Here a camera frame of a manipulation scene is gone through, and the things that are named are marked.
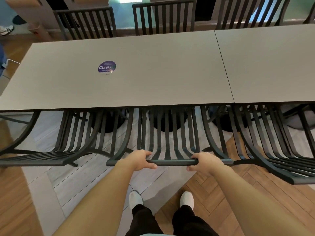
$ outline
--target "purple sticker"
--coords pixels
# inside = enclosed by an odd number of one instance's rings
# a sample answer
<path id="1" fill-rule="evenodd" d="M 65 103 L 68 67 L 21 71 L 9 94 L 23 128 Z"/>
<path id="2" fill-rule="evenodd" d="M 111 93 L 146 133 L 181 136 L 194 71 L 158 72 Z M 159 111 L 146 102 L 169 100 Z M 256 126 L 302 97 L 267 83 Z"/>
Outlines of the purple sticker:
<path id="1" fill-rule="evenodd" d="M 99 73 L 112 73 L 116 69 L 116 64 L 113 61 L 105 61 L 99 66 Z"/>

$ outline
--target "table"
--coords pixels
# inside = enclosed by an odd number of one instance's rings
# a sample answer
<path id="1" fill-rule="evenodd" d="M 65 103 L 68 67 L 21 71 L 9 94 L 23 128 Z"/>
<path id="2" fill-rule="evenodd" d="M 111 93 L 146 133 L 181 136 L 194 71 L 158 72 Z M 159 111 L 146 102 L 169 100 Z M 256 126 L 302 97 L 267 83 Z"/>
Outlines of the table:
<path id="1" fill-rule="evenodd" d="M 32 44 L 0 111 L 203 103 L 233 103 L 214 31 Z"/>
<path id="2" fill-rule="evenodd" d="M 235 103 L 315 101 L 315 25 L 215 33 Z"/>

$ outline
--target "light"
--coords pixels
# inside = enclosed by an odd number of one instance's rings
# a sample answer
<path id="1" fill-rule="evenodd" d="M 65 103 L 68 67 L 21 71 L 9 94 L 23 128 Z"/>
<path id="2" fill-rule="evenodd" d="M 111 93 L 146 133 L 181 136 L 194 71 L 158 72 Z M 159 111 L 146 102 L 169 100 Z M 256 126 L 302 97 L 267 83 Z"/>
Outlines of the light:
<path id="1" fill-rule="evenodd" d="M 119 0 L 119 3 L 142 2 L 142 0 Z"/>

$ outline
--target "foot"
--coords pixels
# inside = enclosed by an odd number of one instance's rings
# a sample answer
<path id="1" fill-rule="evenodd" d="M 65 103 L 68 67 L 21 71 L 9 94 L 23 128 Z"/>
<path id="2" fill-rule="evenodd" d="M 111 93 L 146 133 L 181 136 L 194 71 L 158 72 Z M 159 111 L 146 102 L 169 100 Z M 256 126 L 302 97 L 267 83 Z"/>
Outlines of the foot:
<path id="1" fill-rule="evenodd" d="M 129 194 L 129 207 L 132 210 L 136 205 L 143 205 L 143 200 L 141 195 L 133 190 Z"/>
<path id="2" fill-rule="evenodd" d="M 180 197 L 180 206 L 188 205 L 194 210 L 194 197 L 189 191 L 185 191 Z"/>
<path id="3" fill-rule="evenodd" d="M 5 36 L 14 30 L 14 26 L 0 26 L 0 35 Z"/>

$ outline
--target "black pants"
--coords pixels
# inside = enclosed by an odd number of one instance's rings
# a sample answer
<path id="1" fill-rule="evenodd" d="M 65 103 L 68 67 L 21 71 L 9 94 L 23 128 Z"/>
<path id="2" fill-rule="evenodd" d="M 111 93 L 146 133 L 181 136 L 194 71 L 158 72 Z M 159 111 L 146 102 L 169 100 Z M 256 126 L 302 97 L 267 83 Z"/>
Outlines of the black pants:
<path id="1" fill-rule="evenodd" d="M 132 222 L 126 236 L 143 234 L 163 234 L 152 212 L 143 205 L 132 209 Z M 203 219 L 195 216 L 191 207 L 183 205 L 172 220 L 174 235 L 177 236 L 219 236 Z"/>

